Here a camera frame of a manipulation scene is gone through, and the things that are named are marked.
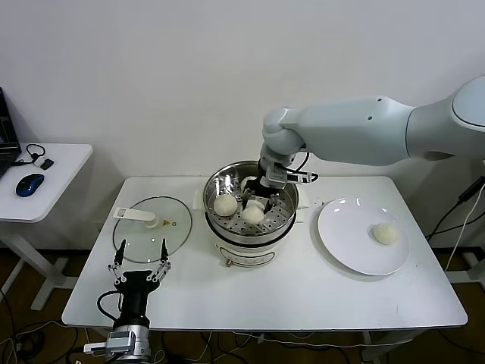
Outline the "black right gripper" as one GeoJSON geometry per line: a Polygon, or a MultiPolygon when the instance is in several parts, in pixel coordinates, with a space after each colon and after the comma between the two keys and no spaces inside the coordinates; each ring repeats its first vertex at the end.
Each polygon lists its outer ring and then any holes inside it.
{"type": "Polygon", "coordinates": [[[266,178],[266,170],[261,166],[260,162],[249,160],[246,161],[249,172],[246,175],[246,180],[243,180],[240,185],[242,207],[247,206],[247,202],[251,196],[261,196],[267,198],[264,205],[263,213],[266,215],[272,210],[274,205],[279,202],[279,193],[271,193],[272,189],[263,184],[266,178]]]}

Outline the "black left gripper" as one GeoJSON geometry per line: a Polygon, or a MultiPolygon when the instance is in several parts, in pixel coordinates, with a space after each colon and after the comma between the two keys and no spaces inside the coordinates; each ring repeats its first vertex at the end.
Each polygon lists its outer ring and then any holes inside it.
{"type": "Polygon", "coordinates": [[[107,269],[114,276],[114,286],[122,296],[120,316],[114,320],[114,326],[140,325],[149,326],[146,316],[149,294],[160,287],[171,269],[166,240],[162,239],[159,266],[153,270],[122,272],[126,240],[123,239],[120,247],[114,254],[114,260],[107,265],[107,269]]]}

